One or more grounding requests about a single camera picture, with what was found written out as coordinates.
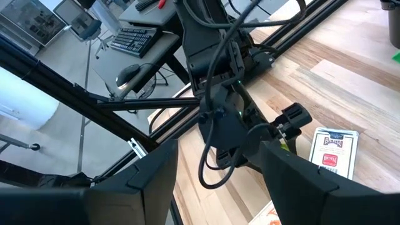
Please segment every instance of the white cylinder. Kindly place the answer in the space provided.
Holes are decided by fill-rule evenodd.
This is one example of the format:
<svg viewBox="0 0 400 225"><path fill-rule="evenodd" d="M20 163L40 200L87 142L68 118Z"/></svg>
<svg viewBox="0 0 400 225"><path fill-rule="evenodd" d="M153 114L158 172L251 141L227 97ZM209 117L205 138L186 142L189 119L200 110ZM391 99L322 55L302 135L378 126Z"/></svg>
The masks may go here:
<svg viewBox="0 0 400 225"><path fill-rule="evenodd" d="M39 129L58 105L51 96L0 67L0 115Z"/></svg>

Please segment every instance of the metal frame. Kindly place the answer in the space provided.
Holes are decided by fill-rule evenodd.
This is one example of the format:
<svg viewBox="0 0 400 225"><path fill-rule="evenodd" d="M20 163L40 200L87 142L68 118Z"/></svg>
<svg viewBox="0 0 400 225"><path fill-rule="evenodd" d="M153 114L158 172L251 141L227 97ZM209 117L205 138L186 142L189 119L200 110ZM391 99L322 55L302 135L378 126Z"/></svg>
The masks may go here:
<svg viewBox="0 0 400 225"><path fill-rule="evenodd" d="M347 2L347 0L314 0L307 6L306 21L301 24L281 26L262 43L276 46L278 52L274 53L272 56L278 58L345 2ZM313 14L323 5L325 6L319 12ZM196 106L198 106L199 99L195 97L179 99L135 99L112 102L108 98L91 94L77 84L70 83L58 73L44 65L41 61L16 47L16 45L3 36L0 36L0 66L33 86L36 86L45 93L48 93L58 101L61 101L71 109L102 126L104 129L107 129L121 139L125 141L129 141L131 138L135 139L149 153L155 150L164 141L171 138L176 139L183 135L198 121L198 114L195 113L177 126L176 129L172 129L177 122L187 117L194 111ZM250 81L252 79L254 79L253 75L245 77L245 81ZM182 109L148 136L113 112L118 110L156 108ZM112 176L135 157L136 153L133 150L129 151L100 176ZM7 176L4 172L0 174L0 180L3 182L13 183L13 179L16 178ZM175 223L182 224L179 210L174 199L171 203L171 211Z"/></svg>

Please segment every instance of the wooden surface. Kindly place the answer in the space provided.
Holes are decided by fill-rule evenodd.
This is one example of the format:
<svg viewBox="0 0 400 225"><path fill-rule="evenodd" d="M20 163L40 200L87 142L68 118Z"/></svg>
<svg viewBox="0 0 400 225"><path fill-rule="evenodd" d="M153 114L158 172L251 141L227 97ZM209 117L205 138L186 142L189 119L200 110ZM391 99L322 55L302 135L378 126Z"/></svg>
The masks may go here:
<svg viewBox="0 0 400 225"><path fill-rule="evenodd" d="M293 1L272 15L295 13ZM262 41L275 28L252 32ZM385 193L400 191L400 64L389 43L388 15L376 0L350 0L276 61L276 67L247 86L268 120L293 102L311 113L297 140L308 158L316 127L358 131L353 180ZM168 110L155 127L174 113ZM260 174L236 169L219 189L204 189L198 164L204 142L193 127L179 139L174 195L184 224L247 224L270 201ZM209 162L214 164L214 153ZM206 170L209 183L224 172Z"/></svg>

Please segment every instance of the office chair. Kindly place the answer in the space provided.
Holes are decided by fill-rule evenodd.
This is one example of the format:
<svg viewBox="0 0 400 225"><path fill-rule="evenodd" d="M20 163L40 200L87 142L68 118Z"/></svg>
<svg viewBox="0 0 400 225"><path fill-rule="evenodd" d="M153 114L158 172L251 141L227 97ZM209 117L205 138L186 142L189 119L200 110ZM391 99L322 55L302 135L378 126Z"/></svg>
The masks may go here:
<svg viewBox="0 0 400 225"><path fill-rule="evenodd" d="M61 1L60 4L54 8L54 13L68 25L64 30L71 31L81 42L95 39L100 41L99 48L95 53L96 59L99 58L98 54L100 50L106 50L108 47L107 43L114 39L113 35L106 39L101 39L99 35L101 33L102 22L94 19L73 0Z"/></svg>

